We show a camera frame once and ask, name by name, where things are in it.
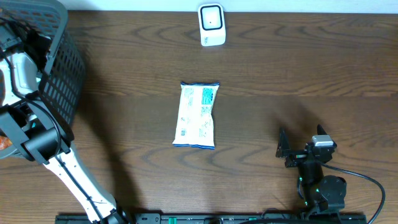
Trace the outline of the cream wipes pack blue edges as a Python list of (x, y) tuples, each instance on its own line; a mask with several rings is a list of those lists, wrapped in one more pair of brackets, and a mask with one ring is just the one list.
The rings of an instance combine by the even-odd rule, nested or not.
[(220, 83), (181, 82), (181, 95), (175, 129), (175, 147), (213, 150), (213, 105)]

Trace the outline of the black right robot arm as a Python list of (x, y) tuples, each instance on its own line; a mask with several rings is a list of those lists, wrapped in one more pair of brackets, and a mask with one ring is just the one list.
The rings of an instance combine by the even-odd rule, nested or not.
[(322, 167), (332, 160), (337, 145), (321, 125), (317, 134), (300, 150), (290, 148), (284, 131), (279, 131), (276, 157), (285, 159), (285, 167), (298, 169), (298, 187), (306, 203), (300, 216), (306, 220), (315, 215), (337, 214), (345, 207), (346, 181), (335, 175), (324, 175)]

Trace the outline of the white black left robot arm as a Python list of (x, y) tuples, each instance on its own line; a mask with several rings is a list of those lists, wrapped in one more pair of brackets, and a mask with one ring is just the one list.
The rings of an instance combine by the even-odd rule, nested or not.
[(71, 122), (85, 64), (65, 26), (1, 18), (1, 158), (21, 157), (53, 172), (90, 223), (132, 223), (80, 159)]

